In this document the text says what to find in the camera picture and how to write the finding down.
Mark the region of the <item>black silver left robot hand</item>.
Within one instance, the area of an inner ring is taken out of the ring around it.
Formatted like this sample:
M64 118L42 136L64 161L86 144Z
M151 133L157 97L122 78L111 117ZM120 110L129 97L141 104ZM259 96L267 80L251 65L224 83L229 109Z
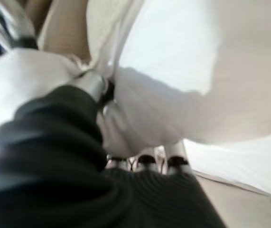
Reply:
M106 168L97 103L61 86L0 127L0 228L222 228L189 164Z

